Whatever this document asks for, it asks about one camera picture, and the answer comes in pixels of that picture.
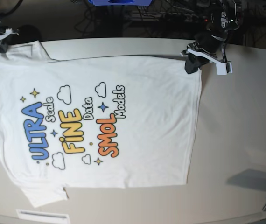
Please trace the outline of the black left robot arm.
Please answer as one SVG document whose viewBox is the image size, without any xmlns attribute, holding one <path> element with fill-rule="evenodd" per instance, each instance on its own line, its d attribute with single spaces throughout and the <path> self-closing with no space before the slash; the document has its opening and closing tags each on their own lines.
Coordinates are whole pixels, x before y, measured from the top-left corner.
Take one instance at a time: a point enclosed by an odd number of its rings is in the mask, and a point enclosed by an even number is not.
<svg viewBox="0 0 266 224">
<path fill-rule="evenodd" d="M 242 3 L 239 0 L 210 0 L 201 16 L 206 30 L 195 35 L 195 41 L 181 52 L 186 57 L 185 71 L 192 74 L 203 65 L 214 63 L 217 74 L 232 73 L 232 62 L 227 59 L 229 36 L 242 23 Z"/>
</svg>

